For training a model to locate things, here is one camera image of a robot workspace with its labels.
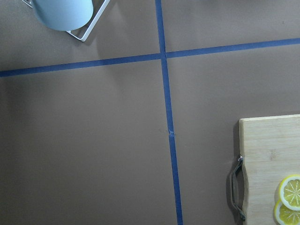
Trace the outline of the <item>lemon slice upper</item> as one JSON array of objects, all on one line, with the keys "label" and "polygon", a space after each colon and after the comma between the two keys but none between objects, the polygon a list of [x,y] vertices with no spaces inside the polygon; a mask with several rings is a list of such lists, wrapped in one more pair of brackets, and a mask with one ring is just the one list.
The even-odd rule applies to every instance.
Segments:
[{"label": "lemon slice upper", "polygon": [[300,210],[300,175],[285,177],[279,185],[279,199],[290,210]]}]

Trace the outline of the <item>light blue cup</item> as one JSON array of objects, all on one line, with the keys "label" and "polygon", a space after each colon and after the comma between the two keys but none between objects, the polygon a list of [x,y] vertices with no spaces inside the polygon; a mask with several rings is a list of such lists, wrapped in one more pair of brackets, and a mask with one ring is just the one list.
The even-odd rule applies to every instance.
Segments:
[{"label": "light blue cup", "polygon": [[33,0],[31,4],[36,18],[53,30],[76,30],[93,15],[91,0]]}]

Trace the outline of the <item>lemon slice lower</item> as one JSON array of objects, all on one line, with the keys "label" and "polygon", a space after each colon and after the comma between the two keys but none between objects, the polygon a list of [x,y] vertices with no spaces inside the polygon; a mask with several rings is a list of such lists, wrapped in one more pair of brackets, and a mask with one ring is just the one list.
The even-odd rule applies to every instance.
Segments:
[{"label": "lemon slice lower", "polygon": [[280,225],[299,225],[300,224],[300,202],[292,201],[292,206],[298,210],[286,207],[281,200],[278,200],[274,207],[274,218]]}]

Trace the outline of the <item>lemon slice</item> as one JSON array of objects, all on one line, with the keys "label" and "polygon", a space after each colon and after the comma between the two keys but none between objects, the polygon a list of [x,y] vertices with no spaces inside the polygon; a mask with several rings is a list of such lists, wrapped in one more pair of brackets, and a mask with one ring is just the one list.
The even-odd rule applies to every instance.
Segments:
[{"label": "lemon slice", "polygon": [[274,207],[274,218],[280,225],[299,225],[300,224],[300,202],[292,201],[292,206],[298,210],[286,207],[281,200],[278,200]]},{"label": "lemon slice", "polygon": [[279,199],[290,210],[300,210],[300,175],[285,177],[279,185]]}]

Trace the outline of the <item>wooden cutting board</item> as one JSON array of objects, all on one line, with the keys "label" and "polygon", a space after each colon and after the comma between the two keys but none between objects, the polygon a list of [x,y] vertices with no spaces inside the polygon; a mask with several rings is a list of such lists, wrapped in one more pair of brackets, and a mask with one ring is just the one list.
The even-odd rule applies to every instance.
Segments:
[{"label": "wooden cutting board", "polygon": [[280,183],[300,172],[300,116],[240,119],[239,141],[230,173],[232,206],[244,225],[276,225]]}]

